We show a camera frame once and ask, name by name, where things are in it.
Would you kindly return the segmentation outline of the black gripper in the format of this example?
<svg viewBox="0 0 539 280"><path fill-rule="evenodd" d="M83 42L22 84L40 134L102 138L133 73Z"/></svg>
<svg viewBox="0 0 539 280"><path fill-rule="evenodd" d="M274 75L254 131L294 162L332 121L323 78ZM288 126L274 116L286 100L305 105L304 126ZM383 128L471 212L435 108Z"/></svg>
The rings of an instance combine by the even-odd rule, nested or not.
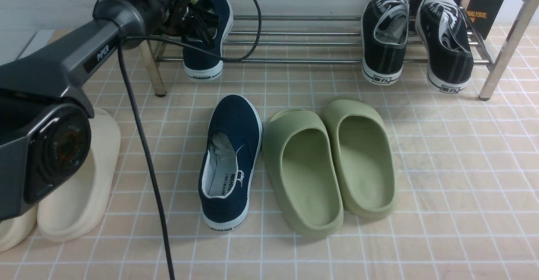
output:
<svg viewBox="0 0 539 280"><path fill-rule="evenodd" d="M211 13L191 0L123 0L133 9L139 31L129 36L165 34L172 37L210 37Z"/></svg>

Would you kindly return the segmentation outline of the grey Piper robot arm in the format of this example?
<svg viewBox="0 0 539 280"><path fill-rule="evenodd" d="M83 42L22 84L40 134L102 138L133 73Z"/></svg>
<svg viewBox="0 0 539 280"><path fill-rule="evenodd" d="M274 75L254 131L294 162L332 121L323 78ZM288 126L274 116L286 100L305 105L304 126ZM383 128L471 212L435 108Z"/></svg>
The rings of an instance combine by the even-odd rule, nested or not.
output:
<svg viewBox="0 0 539 280"><path fill-rule="evenodd" d="M92 19L1 66L0 218L24 215L83 166L96 115L84 84L118 49L182 29L190 0L96 0Z"/></svg>

